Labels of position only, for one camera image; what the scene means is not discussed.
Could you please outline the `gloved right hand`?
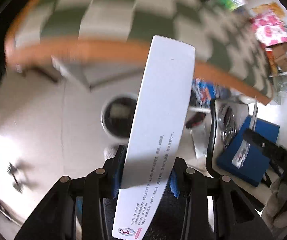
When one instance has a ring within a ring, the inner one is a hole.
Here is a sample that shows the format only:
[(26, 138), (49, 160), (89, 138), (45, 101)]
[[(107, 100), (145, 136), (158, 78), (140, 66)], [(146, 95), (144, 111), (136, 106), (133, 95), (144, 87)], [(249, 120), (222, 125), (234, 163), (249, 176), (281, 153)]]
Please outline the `gloved right hand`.
[(278, 178), (271, 184), (272, 195), (261, 214), (274, 239), (284, 239), (287, 235), (287, 211), (281, 212), (287, 200), (287, 183), (281, 180)]

